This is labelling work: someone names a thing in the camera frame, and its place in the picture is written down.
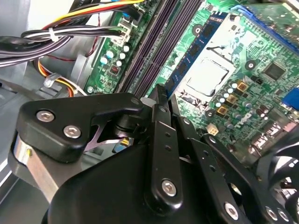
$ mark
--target yellow wire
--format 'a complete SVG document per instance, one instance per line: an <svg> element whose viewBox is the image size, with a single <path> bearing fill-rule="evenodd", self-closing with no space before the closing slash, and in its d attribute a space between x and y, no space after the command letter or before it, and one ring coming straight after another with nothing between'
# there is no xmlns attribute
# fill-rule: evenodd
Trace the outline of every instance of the yellow wire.
<svg viewBox="0 0 299 224"><path fill-rule="evenodd" d="M42 70L42 64L41 64L40 61L38 61L38 69L39 69L40 73L41 73L43 76L45 76L45 77L48 76L48 75L47 75L46 73L44 73L44 71ZM68 84L67 82L65 82L65 81L63 81L63 80L59 80L59 79L56 79L55 81L56 81L56 82L59 82L59 83L61 83L61 84L64 84L64 85L66 85L67 87L69 87L69 88L71 89L73 95L74 95L75 90L74 90L74 88L73 88L70 84Z"/></svg>
<svg viewBox="0 0 299 224"><path fill-rule="evenodd" d="M64 18L66 18L66 17L69 17L69 16L78 15L78 14L81 14L81 13L86 13L86 12L97 10L97 9L101 9L101 8L112 7L112 6L128 5L128 4L136 4L136 3L143 2L143 1L144 0L118 1L118 2L111 2L111 3L108 3L108 4L104 4L104 5L94 6L94 7L90 7L90 8L85 8L85 9L78 10L76 12L72 12L72 13L68 13L66 15L60 16L59 18L57 18L56 20L54 20L54 22L57 22L57 21L62 20Z"/></svg>

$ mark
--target metal bracket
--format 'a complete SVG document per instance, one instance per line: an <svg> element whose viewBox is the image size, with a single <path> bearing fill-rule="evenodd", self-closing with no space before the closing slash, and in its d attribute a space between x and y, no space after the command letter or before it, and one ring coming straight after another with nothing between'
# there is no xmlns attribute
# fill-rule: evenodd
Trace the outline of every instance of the metal bracket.
<svg viewBox="0 0 299 224"><path fill-rule="evenodd" d="M54 160L74 162L90 140L92 125L142 108L130 93L34 101L21 107L16 130L22 141Z"/></svg>
<svg viewBox="0 0 299 224"><path fill-rule="evenodd" d="M227 182L233 183L242 192L243 207L248 219L253 223L289 223L290 215L271 194L267 193L257 179L250 173L214 136L205 134L202 139L213 150L213 154L225 167Z"/></svg>
<svg viewBox="0 0 299 224"><path fill-rule="evenodd" d="M211 148L199 141L193 124L187 118L177 117L176 124L179 148L186 149L183 153L196 166L195 178L202 180L200 184L204 187L209 219L215 223L250 224L237 206Z"/></svg>
<svg viewBox="0 0 299 224"><path fill-rule="evenodd" d="M160 104L153 106L149 135L145 200L154 211L167 216L177 211L183 203L177 133L171 127L168 107Z"/></svg>

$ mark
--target cable tie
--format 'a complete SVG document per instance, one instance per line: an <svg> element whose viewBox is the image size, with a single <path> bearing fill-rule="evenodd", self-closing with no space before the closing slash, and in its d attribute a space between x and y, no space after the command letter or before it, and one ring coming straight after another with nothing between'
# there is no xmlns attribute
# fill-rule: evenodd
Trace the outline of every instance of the cable tie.
<svg viewBox="0 0 299 224"><path fill-rule="evenodd" d="M45 81L43 82L44 87L51 88L52 85L55 83L57 79L59 79L61 75L57 73L53 73L46 77Z"/></svg>
<svg viewBox="0 0 299 224"><path fill-rule="evenodd" d="M59 38L58 38L58 36L55 35L52 27L49 28L49 34L50 34L50 38L53 42L59 41Z"/></svg>

